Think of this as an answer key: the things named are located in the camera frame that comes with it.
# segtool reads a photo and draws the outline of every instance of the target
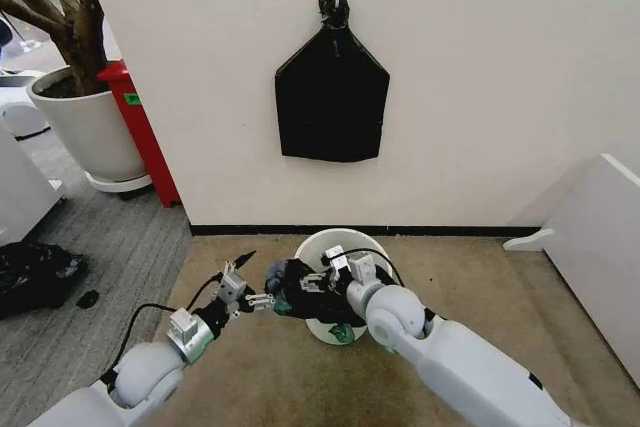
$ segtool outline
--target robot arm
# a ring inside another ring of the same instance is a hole
[[[168,342],[134,346],[100,379],[72,392],[30,427],[130,427],[144,422],[180,387],[183,370],[198,361],[229,320],[273,305],[273,296],[255,294],[236,272],[251,255],[227,262],[224,271],[212,277],[220,287],[206,307],[192,314],[178,309],[171,315]]]
[[[564,413],[540,380],[504,352],[464,325],[431,312],[411,290],[385,285],[388,282],[378,278],[381,269],[371,255],[345,259],[342,252],[339,246],[327,251],[334,259],[324,274],[328,295],[342,295],[366,321],[372,337],[406,359],[422,382],[469,423],[477,427],[584,425]],[[308,286],[309,279],[302,279],[301,285]],[[311,289],[319,289],[318,274],[311,279],[316,282]]]

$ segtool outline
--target white cabinet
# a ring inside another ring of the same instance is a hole
[[[61,186],[0,126],[0,245],[22,240],[58,201]]]
[[[542,230],[504,247],[544,249],[640,385],[640,177],[629,166],[600,155]]]

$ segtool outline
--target white trash can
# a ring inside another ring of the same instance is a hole
[[[322,230],[305,240],[296,251],[296,259],[300,259],[316,272],[324,272],[328,267],[322,265],[320,261],[322,254],[336,245],[341,245],[345,251],[358,248],[375,249],[389,258],[382,246],[368,235],[353,229],[336,228]],[[389,275],[393,275],[391,266],[383,258],[376,254],[371,255],[373,255],[376,265],[386,269]],[[317,319],[307,319],[306,322],[311,333],[321,341],[331,345],[346,345],[340,343],[329,332],[336,324],[323,324]],[[366,327],[354,328],[355,340],[359,339],[366,330]]]

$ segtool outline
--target potted plant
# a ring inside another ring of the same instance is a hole
[[[27,93],[92,185],[114,192],[145,185],[144,163],[111,92],[96,78],[107,66],[100,2],[0,0],[0,10],[48,33],[67,63]]]

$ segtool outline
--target trash can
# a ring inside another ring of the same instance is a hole
[[[367,234],[363,234],[357,230],[344,228],[327,229],[316,232],[300,244],[300,247],[298,247],[298,250],[296,251],[295,258],[300,259],[316,272],[324,272],[327,270],[327,267],[323,266],[320,261],[322,254],[336,245],[342,246],[345,251],[358,248],[375,249],[385,257],[389,258],[389,255],[385,252],[382,246]],[[377,265],[385,269],[389,275],[393,276],[391,266],[387,264],[384,259],[381,259],[376,254],[371,255],[373,255],[373,260]],[[306,322],[311,333],[321,341],[331,345],[345,345],[340,343],[336,337],[329,332],[335,324],[323,324],[317,319],[307,319]],[[364,334],[366,330],[366,327],[355,327],[353,329],[355,340],[362,337],[362,334]]]
[[[124,61],[111,63],[98,74],[98,79],[109,84],[162,205],[171,207],[174,203],[179,203],[178,189],[173,182]]]

